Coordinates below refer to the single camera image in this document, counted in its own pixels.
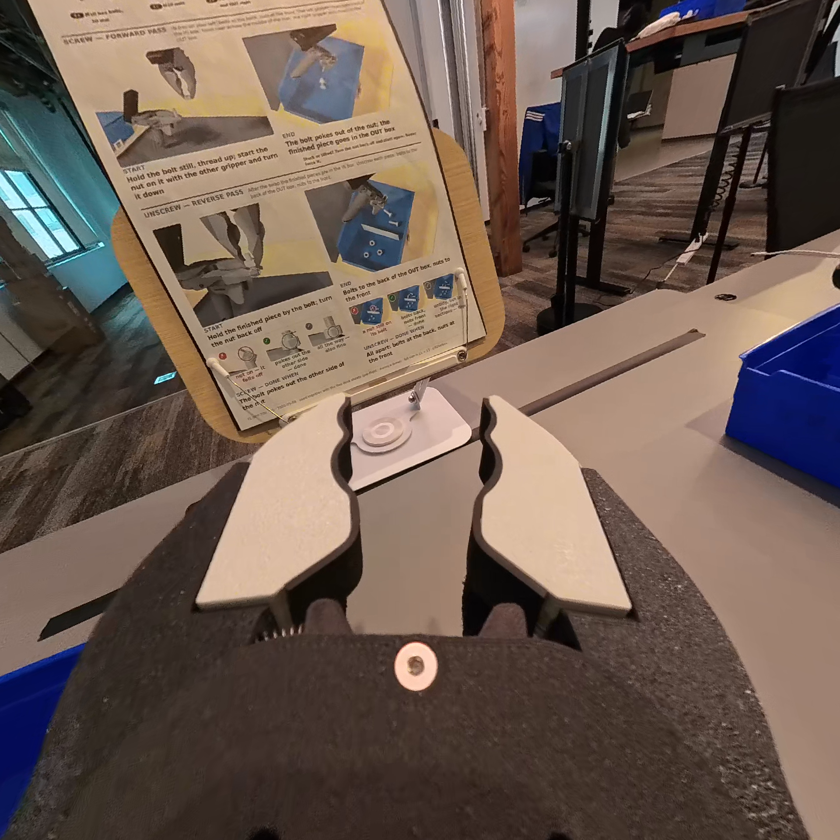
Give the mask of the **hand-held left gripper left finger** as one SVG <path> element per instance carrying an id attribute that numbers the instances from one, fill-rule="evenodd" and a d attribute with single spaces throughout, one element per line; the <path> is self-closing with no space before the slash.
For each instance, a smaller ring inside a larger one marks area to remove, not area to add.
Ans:
<path id="1" fill-rule="evenodd" d="M 262 445 L 198 589 L 198 610 L 266 607 L 290 631 L 319 599 L 348 605 L 363 570 L 351 438 L 351 400 L 340 393 Z"/>

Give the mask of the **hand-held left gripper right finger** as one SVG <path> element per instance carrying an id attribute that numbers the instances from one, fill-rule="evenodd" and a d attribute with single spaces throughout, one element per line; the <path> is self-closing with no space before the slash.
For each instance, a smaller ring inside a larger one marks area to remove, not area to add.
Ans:
<path id="1" fill-rule="evenodd" d="M 528 632 L 570 613 L 624 620 L 634 604 L 578 460 L 498 395 L 479 419 L 481 488 L 469 532 L 469 628 L 504 603 Z"/>

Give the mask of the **white page holder bar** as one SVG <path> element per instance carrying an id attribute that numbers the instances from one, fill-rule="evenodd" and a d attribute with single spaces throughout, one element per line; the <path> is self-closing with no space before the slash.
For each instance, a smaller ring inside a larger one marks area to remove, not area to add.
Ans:
<path id="1" fill-rule="evenodd" d="M 329 396 L 346 395 L 353 405 L 401 386 L 412 385 L 432 374 L 447 371 L 467 362 L 469 348 L 460 345 L 412 362 L 399 362 L 378 371 L 355 368 L 351 360 L 338 353 L 317 356 L 307 367 L 292 372 L 280 388 L 267 392 L 262 403 L 282 424 L 311 410 Z"/>

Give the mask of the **white power strip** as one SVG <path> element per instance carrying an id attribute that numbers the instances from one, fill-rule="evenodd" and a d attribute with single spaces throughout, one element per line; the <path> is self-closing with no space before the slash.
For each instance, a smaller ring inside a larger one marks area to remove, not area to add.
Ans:
<path id="1" fill-rule="evenodd" d="M 693 259 L 694 254 L 706 243 L 707 238 L 708 233 L 699 234 L 688 243 L 685 250 L 675 260 L 675 264 L 668 272 L 665 282 L 675 273 L 678 267 L 687 265 Z"/>

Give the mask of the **printed instruction sheet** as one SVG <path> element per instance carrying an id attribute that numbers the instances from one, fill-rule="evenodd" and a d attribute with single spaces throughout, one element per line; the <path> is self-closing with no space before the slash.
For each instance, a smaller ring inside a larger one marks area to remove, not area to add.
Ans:
<path id="1" fill-rule="evenodd" d="M 240 434 L 487 339 L 383 2 L 29 2 Z"/>

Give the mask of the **blue jacket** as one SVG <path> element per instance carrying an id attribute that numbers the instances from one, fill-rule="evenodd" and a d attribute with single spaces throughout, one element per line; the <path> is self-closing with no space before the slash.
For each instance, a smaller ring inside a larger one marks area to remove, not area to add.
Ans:
<path id="1" fill-rule="evenodd" d="M 519 151 L 519 199 L 527 212 L 536 200 L 554 199 L 561 101 L 531 106 L 524 113 Z"/>

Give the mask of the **glass window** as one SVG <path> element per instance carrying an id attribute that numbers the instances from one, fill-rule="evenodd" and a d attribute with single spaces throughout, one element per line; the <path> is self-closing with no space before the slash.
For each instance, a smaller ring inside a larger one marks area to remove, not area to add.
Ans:
<path id="1" fill-rule="evenodd" d="M 1 168 L 1 208 L 14 236 L 48 267 L 104 248 L 85 242 L 26 170 Z"/>

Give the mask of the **dark monitor on stand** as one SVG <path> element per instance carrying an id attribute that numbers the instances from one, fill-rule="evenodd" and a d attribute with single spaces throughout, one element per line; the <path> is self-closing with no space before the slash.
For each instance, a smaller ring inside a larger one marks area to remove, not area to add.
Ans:
<path id="1" fill-rule="evenodd" d="M 539 336 L 602 311 L 576 300 L 581 222 L 596 223 L 606 210 L 623 111 L 627 48 L 614 40 L 563 69 L 558 171 L 556 288 L 537 317 Z"/>

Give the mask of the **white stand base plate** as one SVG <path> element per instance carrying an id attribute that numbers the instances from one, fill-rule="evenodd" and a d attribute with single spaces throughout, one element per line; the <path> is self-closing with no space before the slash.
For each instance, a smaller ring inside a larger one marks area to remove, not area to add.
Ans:
<path id="1" fill-rule="evenodd" d="M 360 491 L 468 443 L 472 430 L 443 395 L 425 387 L 353 413 L 350 487 Z"/>

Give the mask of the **wooden post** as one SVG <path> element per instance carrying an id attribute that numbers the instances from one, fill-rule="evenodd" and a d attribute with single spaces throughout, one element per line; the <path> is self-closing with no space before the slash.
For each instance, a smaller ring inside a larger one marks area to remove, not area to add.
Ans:
<path id="1" fill-rule="evenodd" d="M 485 68 L 490 248 L 499 277 L 522 270 L 515 3 L 479 2 Z"/>

